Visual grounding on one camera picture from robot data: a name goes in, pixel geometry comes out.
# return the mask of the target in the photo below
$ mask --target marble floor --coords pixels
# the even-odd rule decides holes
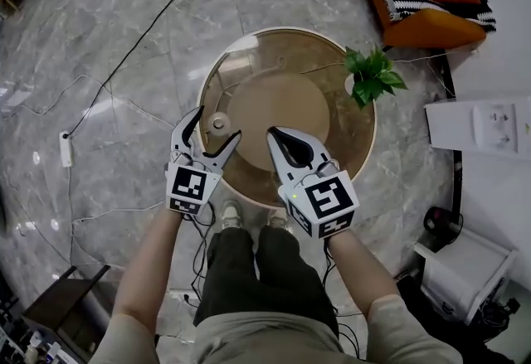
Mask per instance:
[[[170,125],[194,107],[205,71],[237,38],[264,27],[294,26],[363,52],[382,45],[368,0],[177,0],[110,82],[113,97],[102,92],[76,132],[69,172],[61,166],[58,133],[72,128],[99,86],[81,77],[42,116],[13,108],[24,103],[41,113],[77,77],[104,80],[165,2],[25,0],[0,28],[0,185],[8,222],[0,238],[0,267],[24,305],[69,261],[87,275],[100,262],[110,263],[105,279],[117,284],[155,210],[115,211],[77,222],[72,245],[71,221],[163,200]],[[426,54],[388,55],[409,60]],[[423,111],[444,90],[425,60],[397,63],[396,69],[409,90],[378,100],[375,147],[354,183],[361,206],[353,228],[394,274],[413,256],[427,209],[451,204],[452,182],[451,155],[430,148]],[[130,101],[170,124],[140,113]],[[220,186],[214,204],[229,196]],[[245,213],[255,221],[265,215],[250,206]],[[296,235],[303,256],[323,273],[322,248]],[[194,229],[183,225],[158,322],[162,362],[189,361],[193,309],[174,293],[189,289],[198,244]],[[355,312],[335,272],[328,289],[341,313]],[[343,320],[358,333],[363,352],[363,318]],[[345,349],[352,352],[348,344]]]

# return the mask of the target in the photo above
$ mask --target sneaker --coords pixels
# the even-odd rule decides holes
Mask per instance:
[[[237,201],[225,201],[222,208],[222,229],[241,228],[241,206]]]
[[[285,208],[276,209],[269,213],[267,218],[267,225],[273,228],[283,228],[290,231],[288,227],[288,214]]]

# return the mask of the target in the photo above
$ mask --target green leaf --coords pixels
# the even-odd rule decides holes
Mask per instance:
[[[389,84],[382,83],[382,88],[384,91],[387,91],[388,93],[395,95],[395,92],[392,90],[392,87]]]
[[[376,100],[379,95],[383,92],[382,82],[380,80],[367,80],[368,88],[373,95],[373,99]]]
[[[383,65],[383,70],[391,70],[392,69],[392,60],[388,59],[385,53],[383,53],[385,57],[385,63]]]
[[[360,109],[365,107],[366,103],[361,99],[361,97],[358,96],[357,93],[352,93],[352,97],[354,97],[354,100],[356,100],[356,103]]]
[[[347,67],[348,71],[355,74],[356,72],[365,70],[367,67],[367,61],[359,51],[355,51],[347,47],[345,66]]]
[[[394,89],[407,90],[407,85],[399,74],[396,72],[389,72],[389,74],[392,74],[398,80],[396,84],[392,84]]]
[[[384,84],[388,84],[396,88],[407,89],[406,85],[404,84],[404,81],[396,72],[383,72],[382,74],[380,74],[380,80]]]
[[[364,104],[367,104],[371,101],[371,90],[369,89],[367,83],[368,82],[366,80],[362,82],[357,82],[356,84],[354,84],[353,89],[353,94],[355,93],[356,95],[358,95],[358,97]]]
[[[376,76],[387,67],[387,58],[380,49],[371,51],[367,59],[368,72],[371,76]]]

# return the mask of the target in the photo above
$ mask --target white wall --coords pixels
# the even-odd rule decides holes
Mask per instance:
[[[489,0],[498,31],[473,56],[451,55],[457,99],[531,95],[531,0]],[[519,249],[513,278],[531,289],[531,161],[463,155],[465,225]]]

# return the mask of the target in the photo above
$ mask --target round glass table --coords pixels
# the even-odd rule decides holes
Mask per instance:
[[[271,126],[319,138],[352,179],[368,159],[376,134],[373,104],[360,110],[344,88],[345,50],[316,32],[278,27],[236,41],[205,79],[198,105],[203,151],[216,151],[238,129],[242,138],[223,182],[244,199],[282,206],[266,143]]]

